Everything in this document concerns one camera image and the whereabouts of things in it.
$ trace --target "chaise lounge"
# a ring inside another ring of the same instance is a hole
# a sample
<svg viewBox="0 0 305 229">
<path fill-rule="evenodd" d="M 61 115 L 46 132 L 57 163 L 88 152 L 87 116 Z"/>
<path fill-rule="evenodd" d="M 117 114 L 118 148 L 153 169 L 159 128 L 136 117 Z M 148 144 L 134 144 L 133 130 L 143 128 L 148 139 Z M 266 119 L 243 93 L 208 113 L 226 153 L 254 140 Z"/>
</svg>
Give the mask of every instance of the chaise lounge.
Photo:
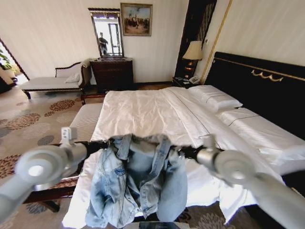
<svg viewBox="0 0 305 229">
<path fill-rule="evenodd" d="M 55 68 L 55 77 L 38 77 L 29 80 L 20 86 L 21 90 L 31 99 L 29 92 L 37 91 L 82 91 L 91 79 L 91 68 L 89 59 L 77 62 L 69 67 Z M 72 75 L 79 73 L 77 82 L 65 83 Z"/>
</svg>

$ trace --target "dresser drawer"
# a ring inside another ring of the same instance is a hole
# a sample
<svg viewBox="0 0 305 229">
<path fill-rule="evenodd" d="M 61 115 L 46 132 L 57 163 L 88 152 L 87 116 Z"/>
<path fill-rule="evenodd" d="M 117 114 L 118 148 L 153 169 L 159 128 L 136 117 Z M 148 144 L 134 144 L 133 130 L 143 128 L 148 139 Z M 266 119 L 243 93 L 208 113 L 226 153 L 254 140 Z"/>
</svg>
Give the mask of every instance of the dresser drawer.
<svg viewBox="0 0 305 229">
<path fill-rule="evenodd" d="M 90 63 L 99 92 L 110 89 L 132 89 L 131 58 L 101 58 Z"/>
</svg>

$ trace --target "picture frame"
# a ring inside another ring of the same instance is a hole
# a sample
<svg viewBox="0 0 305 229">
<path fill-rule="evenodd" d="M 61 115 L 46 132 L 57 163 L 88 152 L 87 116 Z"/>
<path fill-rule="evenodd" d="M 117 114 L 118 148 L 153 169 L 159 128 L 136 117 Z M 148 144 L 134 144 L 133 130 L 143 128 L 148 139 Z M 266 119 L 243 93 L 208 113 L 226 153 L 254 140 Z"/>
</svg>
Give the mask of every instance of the picture frame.
<svg viewBox="0 0 305 229">
<path fill-rule="evenodd" d="M 124 36 L 152 35 L 152 4 L 121 3 Z"/>
</svg>

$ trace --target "gray robotic arm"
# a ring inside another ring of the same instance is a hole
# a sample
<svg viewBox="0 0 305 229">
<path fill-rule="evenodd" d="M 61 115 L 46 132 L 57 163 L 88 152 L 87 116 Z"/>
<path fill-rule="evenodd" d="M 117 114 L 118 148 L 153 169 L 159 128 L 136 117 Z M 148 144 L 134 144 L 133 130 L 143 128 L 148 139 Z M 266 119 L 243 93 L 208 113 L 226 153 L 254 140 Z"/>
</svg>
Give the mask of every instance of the gray robotic arm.
<svg viewBox="0 0 305 229">
<path fill-rule="evenodd" d="M 40 146 L 25 153 L 17 162 L 15 175 L 0 187 L 0 223 L 21 205 L 32 191 L 48 189 L 74 173 L 86 157 L 84 144 L 73 143 L 76 129 L 61 130 L 62 144 Z"/>
<path fill-rule="evenodd" d="M 242 185 L 250 190 L 258 206 L 288 229 L 305 228 L 305 198 L 265 173 L 256 173 L 245 154 L 215 148 L 212 135 L 204 138 L 205 149 L 197 154 L 197 161 L 228 184 Z"/>
</svg>

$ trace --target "carpet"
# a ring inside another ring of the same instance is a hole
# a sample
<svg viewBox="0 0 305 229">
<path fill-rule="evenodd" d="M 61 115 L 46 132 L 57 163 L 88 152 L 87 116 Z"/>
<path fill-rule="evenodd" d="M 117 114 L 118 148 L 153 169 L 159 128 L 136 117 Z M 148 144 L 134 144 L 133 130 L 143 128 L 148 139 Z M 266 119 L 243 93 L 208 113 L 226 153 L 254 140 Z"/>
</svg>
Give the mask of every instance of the carpet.
<svg viewBox="0 0 305 229">
<path fill-rule="evenodd" d="M 27 150 L 59 143 L 61 127 L 69 126 L 81 107 L 78 92 L 32 92 L 31 95 L 32 99 L 28 100 L 18 87 L 0 94 L 0 184 L 10 178 L 16 161 Z M 101 102 L 102 99 L 86 101 Z M 21 205 L 6 222 L 0 224 L 0 229 L 61 228 L 70 200 L 57 200 L 61 207 L 57 213 L 38 203 Z M 199 229 L 259 228 L 244 208 L 240 208 L 229 224 L 223 225 L 225 219 L 218 202 L 208 207 L 186 208 L 177 221 Z"/>
</svg>

